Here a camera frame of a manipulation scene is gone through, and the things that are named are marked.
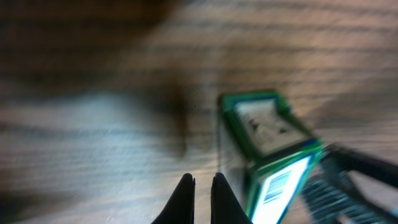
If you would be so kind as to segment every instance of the wood grain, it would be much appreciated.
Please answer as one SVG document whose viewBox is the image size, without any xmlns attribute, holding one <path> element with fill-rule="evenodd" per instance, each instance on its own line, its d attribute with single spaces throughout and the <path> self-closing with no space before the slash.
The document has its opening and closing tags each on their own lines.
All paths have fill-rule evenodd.
<svg viewBox="0 0 398 224">
<path fill-rule="evenodd" d="M 397 18 L 392 0 L 0 2 L 0 191 L 67 204 L 24 223 L 150 223 L 191 172 L 209 223 L 215 172 L 240 172 L 216 97 L 263 88 L 398 162 Z"/>
</svg>

